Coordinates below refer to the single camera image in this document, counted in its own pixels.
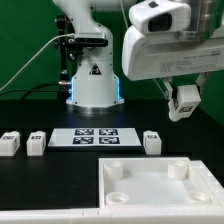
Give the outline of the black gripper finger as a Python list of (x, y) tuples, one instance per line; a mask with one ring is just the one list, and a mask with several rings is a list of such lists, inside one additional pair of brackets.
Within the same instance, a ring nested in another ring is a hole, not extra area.
[(203, 92), (203, 89), (204, 89), (205, 85), (207, 84), (207, 82), (209, 81), (210, 77), (211, 77), (210, 72), (204, 72), (198, 76), (198, 78), (196, 80), (196, 85), (198, 86), (200, 93)]
[(165, 87), (165, 96), (168, 100), (171, 100), (175, 97), (175, 87), (171, 84), (172, 80), (172, 77), (162, 79), (162, 82)]

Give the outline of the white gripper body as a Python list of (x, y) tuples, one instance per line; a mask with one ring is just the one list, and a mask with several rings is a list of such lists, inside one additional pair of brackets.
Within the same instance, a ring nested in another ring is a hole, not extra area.
[(224, 26), (203, 42), (182, 42), (176, 33), (125, 33), (122, 69), (132, 81), (224, 70)]

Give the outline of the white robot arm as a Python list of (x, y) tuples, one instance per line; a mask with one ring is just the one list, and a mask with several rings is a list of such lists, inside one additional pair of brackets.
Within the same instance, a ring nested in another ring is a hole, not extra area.
[(71, 22), (69, 56), (77, 63), (68, 108), (97, 113), (124, 103), (113, 71), (113, 34), (95, 12), (125, 7), (131, 26), (122, 70), (131, 81), (224, 69), (224, 0), (52, 0)]

